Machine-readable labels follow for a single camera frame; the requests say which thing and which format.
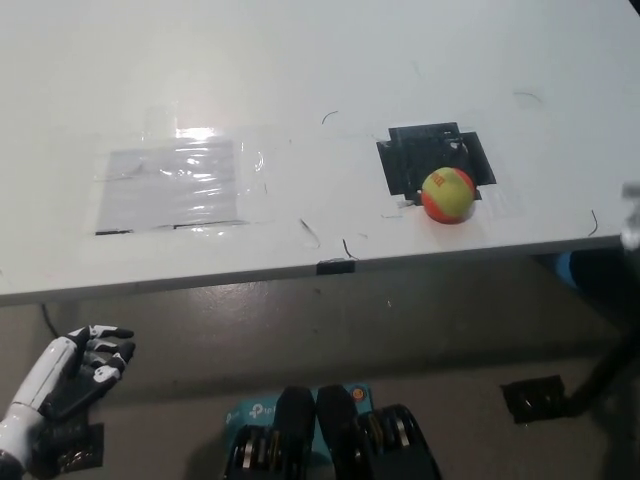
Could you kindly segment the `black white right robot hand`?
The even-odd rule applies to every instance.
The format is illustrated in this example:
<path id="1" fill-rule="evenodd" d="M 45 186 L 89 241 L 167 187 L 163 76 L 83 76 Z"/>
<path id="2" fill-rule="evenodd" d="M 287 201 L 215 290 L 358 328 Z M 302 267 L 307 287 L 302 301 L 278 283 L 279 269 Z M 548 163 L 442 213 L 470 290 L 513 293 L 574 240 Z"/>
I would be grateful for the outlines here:
<path id="1" fill-rule="evenodd" d="M 640 243 L 640 186 L 638 183 L 627 183 L 622 188 L 622 198 L 628 201 L 632 208 L 621 229 L 621 242 L 626 250 L 639 248 Z"/>

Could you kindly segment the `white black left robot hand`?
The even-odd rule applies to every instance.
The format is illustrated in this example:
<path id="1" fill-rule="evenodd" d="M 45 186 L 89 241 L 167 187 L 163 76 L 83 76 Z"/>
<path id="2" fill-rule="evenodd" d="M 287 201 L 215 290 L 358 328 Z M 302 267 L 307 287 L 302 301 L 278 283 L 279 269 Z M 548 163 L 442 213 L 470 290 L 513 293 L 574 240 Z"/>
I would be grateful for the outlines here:
<path id="1" fill-rule="evenodd" d="M 89 325 L 54 339 L 24 379 L 13 401 L 49 421 L 65 421 L 103 398 L 133 357 L 134 332 Z"/>

